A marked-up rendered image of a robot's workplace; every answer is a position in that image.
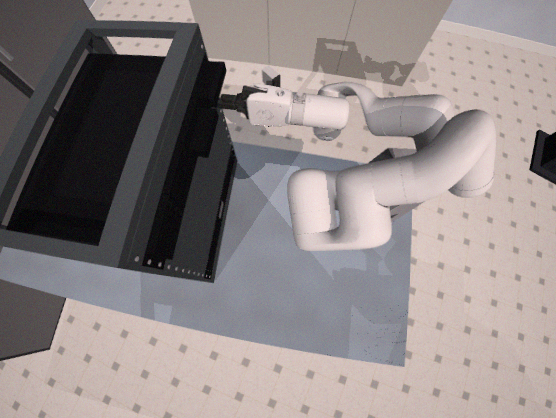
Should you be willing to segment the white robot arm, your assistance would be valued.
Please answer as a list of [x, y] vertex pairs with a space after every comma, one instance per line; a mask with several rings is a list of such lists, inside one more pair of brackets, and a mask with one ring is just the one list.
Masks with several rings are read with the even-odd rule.
[[411, 137], [417, 152], [342, 171], [306, 168], [291, 174], [289, 210], [294, 240], [302, 250], [378, 247], [391, 237], [389, 206], [421, 203], [447, 190], [458, 197], [476, 197], [493, 183], [492, 117], [478, 109], [455, 115], [443, 95], [379, 98], [359, 83], [333, 83], [317, 95], [294, 92], [290, 124], [313, 127], [318, 139], [332, 141], [348, 121], [346, 97], [355, 93], [373, 135]]

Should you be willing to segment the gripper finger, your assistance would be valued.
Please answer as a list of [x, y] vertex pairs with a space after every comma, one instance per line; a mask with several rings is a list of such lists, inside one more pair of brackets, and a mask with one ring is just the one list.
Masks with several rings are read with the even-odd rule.
[[236, 110], [237, 112], [241, 112], [243, 114], [245, 114], [246, 118], [248, 119], [248, 111], [247, 111], [247, 106], [235, 106], [235, 107], [227, 107], [227, 106], [220, 106], [221, 109], [230, 109], [230, 110]]
[[[219, 105], [227, 107], [247, 106], [246, 101], [250, 94], [254, 93], [267, 93], [267, 91], [256, 89], [249, 86], [243, 86], [242, 92], [237, 95], [221, 94]], [[247, 96], [247, 97], [246, 97]], [[245, 101], [244, 101], [245, 100]]]

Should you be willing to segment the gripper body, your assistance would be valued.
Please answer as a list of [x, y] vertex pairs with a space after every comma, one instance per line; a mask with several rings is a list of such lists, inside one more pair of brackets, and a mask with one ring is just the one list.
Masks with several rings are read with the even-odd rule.
[[[250, 94], [247, 98], [249, 122], [259, 126], [288, 126], [291, 121], [294, 92], [270, 85], [250, 85], [252, 86], [267, 93], [258, 92]], [[282, 108], [279, 108], [279, 105], [282, 105]]]

